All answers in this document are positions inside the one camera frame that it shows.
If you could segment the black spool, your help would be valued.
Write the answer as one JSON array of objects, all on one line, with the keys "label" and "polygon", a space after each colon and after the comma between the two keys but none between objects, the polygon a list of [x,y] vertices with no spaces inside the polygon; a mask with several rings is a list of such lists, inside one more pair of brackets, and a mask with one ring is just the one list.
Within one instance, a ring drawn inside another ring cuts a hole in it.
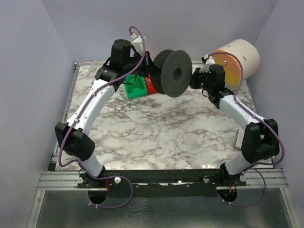
[{"label": "black spool", "polygon": [[187,90],[192,77],[192,61],[185,51],[163,50],[153,63],[160,70],[151,75],[151,83],[157,93],[178,97]]}]

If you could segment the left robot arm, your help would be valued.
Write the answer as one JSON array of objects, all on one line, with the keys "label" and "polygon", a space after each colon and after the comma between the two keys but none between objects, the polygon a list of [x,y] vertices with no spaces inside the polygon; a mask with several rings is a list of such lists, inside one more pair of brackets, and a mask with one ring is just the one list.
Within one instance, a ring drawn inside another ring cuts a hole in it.
[{"label": "left robot arm", "polygon": [[112,44],[111,55],[98,69],[92,87],[76,112],[65,122],[57,123],[55,133],[60,147],[58,163],[62,153],[73,157],[73,162],[91,176],[100,177],[105,171],[93,154],[95,143],[89,138],[93,123],[105,103],[114,95],[128,75],[145,77],[159,70],[146,50],[147,36],[134,37],[132,41],[118,39]]}]

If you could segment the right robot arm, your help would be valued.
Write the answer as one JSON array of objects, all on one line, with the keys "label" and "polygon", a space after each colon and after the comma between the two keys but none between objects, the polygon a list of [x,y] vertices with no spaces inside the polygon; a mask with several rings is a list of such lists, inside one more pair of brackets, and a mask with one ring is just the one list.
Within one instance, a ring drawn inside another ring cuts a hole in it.
[{"label": "right robot arm", "polygon": [[225,176],[238,175],[259,161],[279,154],[277,122],[252,112],[235,97],[233,91],[226,88],[223,66],[208,64],[196,68],[190,87],[206,92],[209,101],[230,116],[244,131],[241,153],[220,166]]}]

